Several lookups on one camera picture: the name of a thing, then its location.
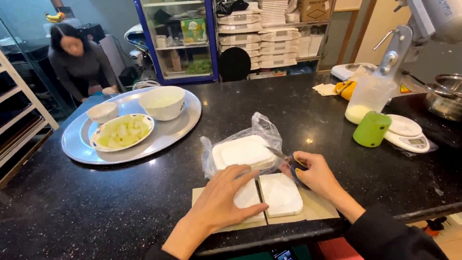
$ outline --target woman's hair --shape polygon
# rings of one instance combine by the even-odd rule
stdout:
[[[84,52],[91,50],[88,38],[82,36],[80,32],[77,29],[75,29],[72,25],[65,24],[65,23],[55,24],[50,29],[51,48],[53,50],[66,53],[61,47],[61,39],[64,35],[80,39],[84,46]]]

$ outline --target display fridge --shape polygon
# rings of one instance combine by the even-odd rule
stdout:
[[[218,80],[213,0],[134,0],[162,85]]]

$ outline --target warning label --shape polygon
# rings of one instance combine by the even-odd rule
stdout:
[[[411,93],[412,91],[410,91],[407,87],[405,87],[404,84],[401,84],[400,92],[401,94],[406,94],[406,93]]]

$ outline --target blue fridge frame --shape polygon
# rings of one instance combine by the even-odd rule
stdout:
[[[213,12],[213,0],[204,0],[205,10],[206,10],[206,23],[207,23],[207,32],[208,32],[208,41],[209,41],[209,48],[210,48],[210,58],[212,60],[212,75],[209,76],[191,76],[191,77],[184,77],[184,78],[177,78],[166,80],[162,75],[162,70],[159,65],[159,60],[157,58],[157,53],[154,48],[154,44],[152,42],[151,34],[149,32],[149,28],[147,26],[146,18],[143,13],[143,5],[141,0],[134,0],[136,12],[138,13],[138,17],[140,18],[141,27],[143,28],[144,35],[146,37],[146,44],[151,53],[152,62],[154,63],[154,68],[156,70],[157,80],[161,85],[172,85],[172,84],[188,84],[194,82],[210,82],[210,81],[217,81],[219,78],[218,74],[218,63],[217,63],[217,43],[216,43],[216,36],[215,36],[215,13]]]

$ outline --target round metal tray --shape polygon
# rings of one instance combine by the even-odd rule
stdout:
[[[119,115],[142,113],[138,98],[155,87],[147,87],[123,93],[105,102],[115,102]],[[99,124],[91,121],[84,113],[76,118],[64,131],[61,139],[63,151],[70,158],[87,164],[117,164],[152,155],[185,136],[199,121],[202,106],[199,99],[186,90],[186,107],[179,117],[171,121],[156,120],[152,133],[139,144],[117,152],[96,151],[90,145],[90,137]]]

